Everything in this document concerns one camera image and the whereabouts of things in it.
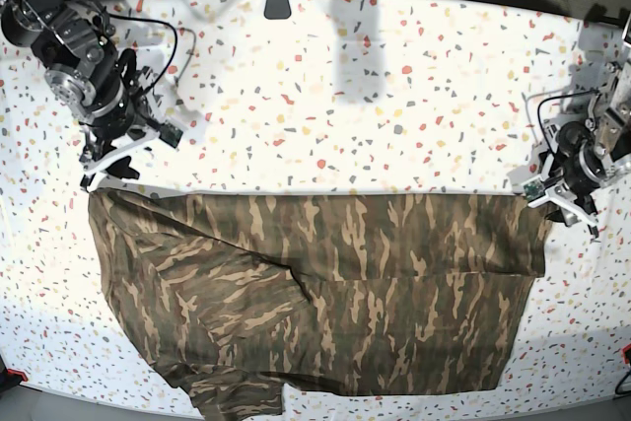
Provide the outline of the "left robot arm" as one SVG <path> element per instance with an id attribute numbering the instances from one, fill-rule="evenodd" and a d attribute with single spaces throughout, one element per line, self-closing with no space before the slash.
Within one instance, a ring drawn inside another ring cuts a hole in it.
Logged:
<path id="1" fill-rule="evenodd" d="M 530 214 L 596 239 L 596 193 L 630 176 L 630 22 L 581 21 L 572 53 L 567 85 L 525 97 L 533 169 L 509 177 Z"/>

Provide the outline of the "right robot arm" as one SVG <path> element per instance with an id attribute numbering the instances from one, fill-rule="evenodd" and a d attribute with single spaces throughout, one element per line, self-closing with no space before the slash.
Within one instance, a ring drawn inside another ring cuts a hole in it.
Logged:
<path id="1" fill-rule="evenodd" d="M 134 49 L 115 45 L 117 19 L 99 0 L 1 0 L 2 34 L 32 51 L 82 129 L 83 189 L 98 174 L 138 178 L 134 151 L 156 139 L 176 148 L 183 135 L 160 116 L 154 89 L 163 76 L 140 67 Z"/>

